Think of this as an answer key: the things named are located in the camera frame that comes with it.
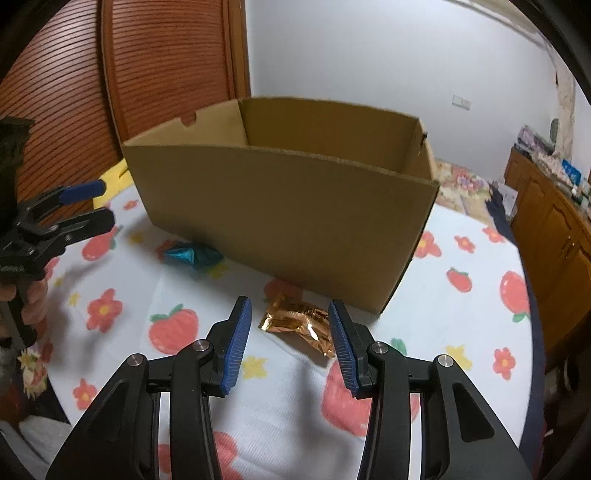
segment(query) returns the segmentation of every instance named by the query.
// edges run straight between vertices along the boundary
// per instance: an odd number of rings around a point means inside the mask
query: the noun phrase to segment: table
[[[110,234],[73,245],[49,270],[51,344],[47,370],[75,424],[125,358],[173,353],[226,319],[239,295],[253,322],[236,387],[212,399],[213,427],[225,480],[354,479],[363,451],[369,401],[355,401],[338,365],[307,344],[262,332],[266,296],[282,282],[224,260],[213,271],[167,265],[174,236],[152,226],[135,187],[111,201]],[[327,308],[329,299],[290,287]],[[532,334],[521,260],[494,229],[434,205],[414,258],[380,316],[350,308],[408,356],[450,354],[519,444],[530,398]],[[419,478],[421,426],[412,398],[410,478]],[[168,398],[160,414],[161,477],[170,473]]]

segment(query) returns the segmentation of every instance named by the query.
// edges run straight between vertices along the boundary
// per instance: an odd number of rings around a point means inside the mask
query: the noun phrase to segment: gold candy wrapper
[[[311,303],[279,293],[267,307],[259,328],[271,333],[296,332],[325,356],[335,357],[329,314]]]

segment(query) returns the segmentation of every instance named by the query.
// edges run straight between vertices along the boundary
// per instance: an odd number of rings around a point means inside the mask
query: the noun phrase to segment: cabinet door
[[[567,253],[574,246],[579,221],[560,194],[549,192],[550,207],[541,218],[539,241],[528,255],[527,273],[536,298],[543,301],[564,268]]]
[[[509,157],[509,163],[505,170],[505,185],[519,191],[519,181],[521,180],[520,161],[514,155]]]
[[[524,179],[517,215],[511,223],[521,258],[528,272],[530,259],[533,258],[533,252],[538,243],[537,232],[540,229],[542,214],[549,202],[546,194],[551,187],[546,178],[536,173],[532,171],[531,177]]]
[[[538,304],[549,351],[591,310],[591,242],[586,233],[567,250],[552,292],[546,299],[538,299]]]

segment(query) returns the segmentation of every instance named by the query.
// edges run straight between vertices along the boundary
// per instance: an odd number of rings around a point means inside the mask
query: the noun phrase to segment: white wall
[[[524,124],[549,136],[558,115],[546,51],[451,2],[247,0],[246,18],[253,95],[417,115],[437,157],[487,178],[503,174]]]
[[[587,178],[591,169],[591,106],[579,84],[575,84],[573,165]]]

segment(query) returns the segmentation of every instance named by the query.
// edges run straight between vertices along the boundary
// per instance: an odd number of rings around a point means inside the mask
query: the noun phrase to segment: cardboard box
[[[339,102],[230,100],[123,152],[155,225],[373,313],[439,188],[418,118]]]

